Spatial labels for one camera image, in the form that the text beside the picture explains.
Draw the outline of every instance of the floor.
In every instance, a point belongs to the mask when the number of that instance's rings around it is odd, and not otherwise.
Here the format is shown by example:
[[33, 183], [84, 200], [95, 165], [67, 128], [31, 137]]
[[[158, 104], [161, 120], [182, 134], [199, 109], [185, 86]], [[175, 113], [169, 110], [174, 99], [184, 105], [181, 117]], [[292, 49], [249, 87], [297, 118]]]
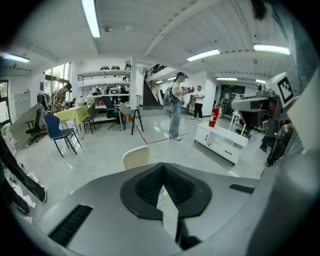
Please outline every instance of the floor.
[[[122, 157], [124, 153], [135, 147], [148, 145], [151, 156], [150, 163], [176, 163], [205, 172], [259, 179], [269, 155], [259, 149], [263, 134], [251, 132], [248, 146], [243, 150], [238, 163], [233, 164], [198, 142], [194, 142], [198, 120], [190, 120], [189, 115], [182, 115], [180, 122], [181, 141], [169, 138], [170, 117], [143, 116], [141, 125], [137, 120], [137, 128], [131, 135], [131, 126], [127, 124], [125, 131], [118, 131], [111, 123], [97, 123], [91, 134], [86, 130], [81, 146], [72, 138], [77, 155], [67, 148], [64, 140], [57, 141], [64, 158], [62, 158], [49, 137], [20, 150], [16, 157], [23, 163], [26, 173], [32, 174], [41, 185], [48, 187], [47, 202], [40, 203], [33, 195], [21, 186], [21, 193], [28, 197], [32, 207], [30, 216], [37, 223], [39, 218], [55, 203], [68, 194], [73, 193], [87, 182], [101, 176], [124, 170]], [[219, 118], [218, 126], [229, 128], [230, 121]]]

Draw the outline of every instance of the black slot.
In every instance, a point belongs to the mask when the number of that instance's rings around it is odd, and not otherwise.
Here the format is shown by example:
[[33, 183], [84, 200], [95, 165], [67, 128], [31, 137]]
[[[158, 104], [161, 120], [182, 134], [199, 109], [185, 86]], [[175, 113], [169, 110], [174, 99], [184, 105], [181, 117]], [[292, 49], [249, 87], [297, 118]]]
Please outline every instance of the black slot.
[[243, 186], [243, 185], [239, 185], [239, 184], [232, 184], [229, 188], [233, 189], [233, 190], [238, 190], [238, 191], [241, 191], [241, 192], [244, 192], [247, 194], [252, 194], [255, 191], [255, 189], [253, 187]]
[[50, 234], [49, 237], [66, 247], [89, 216], [92, 207], [79, 204]]

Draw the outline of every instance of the staircase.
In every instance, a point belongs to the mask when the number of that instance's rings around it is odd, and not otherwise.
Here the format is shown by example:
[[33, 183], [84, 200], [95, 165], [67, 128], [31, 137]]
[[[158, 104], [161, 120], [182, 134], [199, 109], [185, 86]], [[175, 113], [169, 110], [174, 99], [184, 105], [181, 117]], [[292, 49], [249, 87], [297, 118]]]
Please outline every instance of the staircase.
[[146, 81], [143, 82], [143, 106], [159, 106]]

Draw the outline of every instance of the ceiling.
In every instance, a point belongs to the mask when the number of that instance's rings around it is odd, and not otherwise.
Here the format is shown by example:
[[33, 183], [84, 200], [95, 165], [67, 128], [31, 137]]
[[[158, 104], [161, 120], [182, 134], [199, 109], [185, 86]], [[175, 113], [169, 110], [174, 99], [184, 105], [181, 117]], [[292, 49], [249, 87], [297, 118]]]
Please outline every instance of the ceiling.
[[[48, 0], [25, 22], [10, 52], [30, 58], [21, 66], [33, 71], [97, 56], [136, 56], [190, 73], [207, 70], [214, 77], [266, 80], [288, 72], [298, 83], [290, 56], [253, 51], [254, 44], [288, 47], [270, 6], [260, 22], [253, 18], [250, 0], [95, 3], [100, 38], [91, 36], [80, 0]], [[105, 32], [106, 27], [112, 31]], [[222, 54], [187, 62], [213, 49]]]

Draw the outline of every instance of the fire extinguisher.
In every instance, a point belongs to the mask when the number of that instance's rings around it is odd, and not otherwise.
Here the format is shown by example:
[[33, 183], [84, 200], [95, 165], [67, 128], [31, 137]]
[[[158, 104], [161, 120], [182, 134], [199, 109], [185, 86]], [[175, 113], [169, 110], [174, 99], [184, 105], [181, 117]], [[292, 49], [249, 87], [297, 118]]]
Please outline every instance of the fire extinguisher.
[[210, 127], [215, 127], [216, 121], [218, 119], [218, 114], [219, 114], [219, 107], [213, 106], [212, 114], [211, 114], [210, 121], [209, 121]]

